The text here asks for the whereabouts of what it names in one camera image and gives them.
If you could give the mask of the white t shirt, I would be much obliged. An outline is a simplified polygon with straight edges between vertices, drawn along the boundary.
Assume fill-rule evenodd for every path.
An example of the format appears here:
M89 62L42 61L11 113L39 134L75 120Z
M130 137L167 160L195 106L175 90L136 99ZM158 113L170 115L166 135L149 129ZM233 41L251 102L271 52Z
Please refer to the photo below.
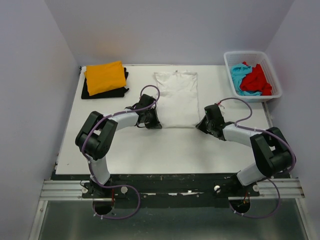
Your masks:
M194 128L200 122L198 74L190 71L155 72L160 91L158 119L163 128Z

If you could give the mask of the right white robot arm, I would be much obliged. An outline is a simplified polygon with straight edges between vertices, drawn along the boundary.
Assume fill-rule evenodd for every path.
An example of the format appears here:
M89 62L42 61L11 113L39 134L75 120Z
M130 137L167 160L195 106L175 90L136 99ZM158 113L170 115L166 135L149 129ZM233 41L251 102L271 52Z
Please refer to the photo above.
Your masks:
M205 134L225 142L235 142L250 147L254 163L239 171L230 183L230 191L241 196L248 185L286 171L295 163L295 155L277 127L267 130L237 126L224 120L218 104L204 108L205 115L196 128Z

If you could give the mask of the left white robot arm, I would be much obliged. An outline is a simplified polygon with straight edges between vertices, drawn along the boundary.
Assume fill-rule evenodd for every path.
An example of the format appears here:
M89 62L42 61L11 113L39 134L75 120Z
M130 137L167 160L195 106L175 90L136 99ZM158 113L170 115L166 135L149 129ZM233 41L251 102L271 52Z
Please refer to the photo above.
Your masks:
M75 145L87 159L90 179L95 183L93 191L99 197L107 197L111 191L106 155L115 133L128 127L161 129L156 103L157 99L143 94L138 103L123 111L106 116L97 111L89 114L75 138Z

